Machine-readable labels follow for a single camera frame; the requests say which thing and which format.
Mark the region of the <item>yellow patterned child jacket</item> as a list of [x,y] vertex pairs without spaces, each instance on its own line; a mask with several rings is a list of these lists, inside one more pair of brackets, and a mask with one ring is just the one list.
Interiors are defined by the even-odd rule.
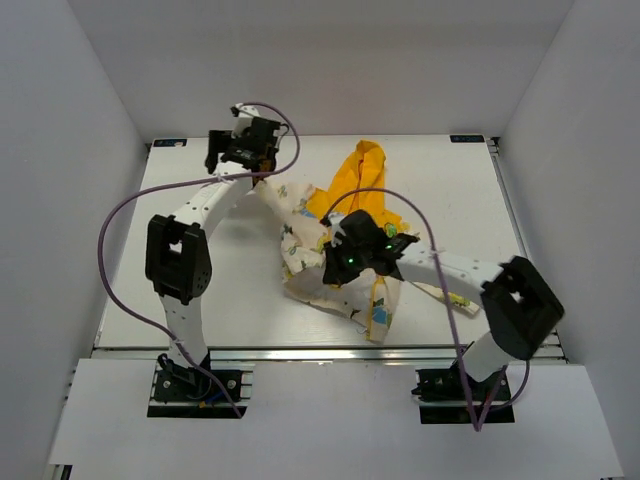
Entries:
[[378,143],[361,140],[326,190],[270,179],[255,188],[281,223],[285,292],[359,323],[375,343],[400,299],[395,252],[415,234],[385,206],[385,162]]

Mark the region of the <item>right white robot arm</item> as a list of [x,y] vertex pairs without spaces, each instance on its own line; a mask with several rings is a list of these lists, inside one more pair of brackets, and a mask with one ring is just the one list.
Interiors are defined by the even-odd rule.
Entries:
[[464,365],[451,374],[452,388],[463,398],[477,397],[511,361],[531,360],[564,316],[560,300],[524,257],[496,264],[437,253],[414,235],[388,236],[363,210],[331,213],[321,223],[330,232],[325,284],[342,286],[373,270],[404,282],[445,283],[444,291],[482,308],[488,332],[466,348]]

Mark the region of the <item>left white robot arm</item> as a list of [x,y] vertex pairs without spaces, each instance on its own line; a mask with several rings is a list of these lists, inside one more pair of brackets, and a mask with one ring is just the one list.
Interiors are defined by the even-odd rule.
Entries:
[[176,384],[188,398],[202,398],[211,387],[211,374],[198,366],[209,358],[200,300],[212,279],[209,237],[259,181],[249,173],[275,170],[277,132],[284,126],[241,114],[234,129],[210,131],[205,168],[217,181],[198,190],[171,215],[156,215],[149,221],[145,276],[174,335],[162,363],[182,368]]

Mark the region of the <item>left blue table label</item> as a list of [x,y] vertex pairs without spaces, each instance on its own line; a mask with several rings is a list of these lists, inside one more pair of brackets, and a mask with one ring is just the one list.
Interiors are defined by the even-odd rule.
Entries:
[[153,148],[181,148],[187,144],[186,139],[182,138],[167,138],[167,139],[155,139],[152,147]]

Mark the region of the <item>blue table label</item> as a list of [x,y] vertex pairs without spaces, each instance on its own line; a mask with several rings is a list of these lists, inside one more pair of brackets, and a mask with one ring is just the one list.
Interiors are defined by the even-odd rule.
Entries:
[[484,143],[485,138],[479,134],[451,134],[449,139],[452,143]]
[[186,139],[182,138],[167,138],[167,139],[155,139],[152,147],[153,148],[181,148],[187,144]]

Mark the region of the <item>right blue table label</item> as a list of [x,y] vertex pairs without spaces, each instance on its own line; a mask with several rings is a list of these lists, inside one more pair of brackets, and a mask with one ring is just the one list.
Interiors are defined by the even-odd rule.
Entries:
[[479,134],[451,134],[449,139],[452,143],[484,143],[485,138]]

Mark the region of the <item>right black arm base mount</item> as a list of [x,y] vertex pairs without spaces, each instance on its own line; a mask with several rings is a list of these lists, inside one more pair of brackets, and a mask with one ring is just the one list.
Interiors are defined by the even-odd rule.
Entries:
[[[485,424],[513,424],[515,414],[511,405],[511,389],[504,373],[495,372],[482,382],[469,381],[473,407],[480,419],[485,404],[492,399]],[[411,390],[417,402],[420,423],[423,425],[470,424],[471,417],[456,368],[418,369],[416,386]]]

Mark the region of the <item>aluminium table right rail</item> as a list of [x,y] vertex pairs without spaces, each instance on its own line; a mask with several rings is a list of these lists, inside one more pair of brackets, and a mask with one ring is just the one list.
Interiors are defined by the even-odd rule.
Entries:
[[517,314],[513,330],[519,341],[518,347],[534,353],[553,334],[564,315],[564,307],[529,258],[528,247],[503,174],[499,141],[499,137],[489,137],[486,144],[519,252],[514,260],[507,262],[505,289],[509,300],[502,312]]

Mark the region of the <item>aluminium table rail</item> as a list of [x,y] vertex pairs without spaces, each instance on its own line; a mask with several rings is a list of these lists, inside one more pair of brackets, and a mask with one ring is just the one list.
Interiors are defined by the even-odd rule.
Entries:
[[519,252],[514,260],[507,262],[505,289],[509,300],[502,312],[517,314],[513,330],[519,341],[518,347],[534,353],[553,334],[564,315],[564,307],[529,258],[528,247],[503,174],[499,141],[499,137],[489,137],[486,144]]
[[[92,359],[155,359],[163,349],[96,348]],[[214,361],[432,361],[452,360],[454,348],[253,348],[253,349],[210,349]],[[559,344],[543,345],[533,358],[534,361],[566,362],[564,351]]]

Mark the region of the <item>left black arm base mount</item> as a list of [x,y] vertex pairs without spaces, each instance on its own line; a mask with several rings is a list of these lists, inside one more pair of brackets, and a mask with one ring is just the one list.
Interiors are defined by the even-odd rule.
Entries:
[[155,365],[147,407],[148,418],[240,419],[252,395],[253,371],[205,360],[207,368],[225,388],[193,367],[183,367],[161,354]]

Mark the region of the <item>aluminium table front rail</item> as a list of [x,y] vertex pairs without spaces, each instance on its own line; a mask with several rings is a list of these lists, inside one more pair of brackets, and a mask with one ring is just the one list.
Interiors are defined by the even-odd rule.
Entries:
[[[92,359],[155,359],[163,349],[96,348]],[[432,361],[452,360],[454,348],[253,348],[253,349],[210,349],[214,361]],[[543,345],[533,358],[534,361],[566,362],[564,351],[559,344]]]

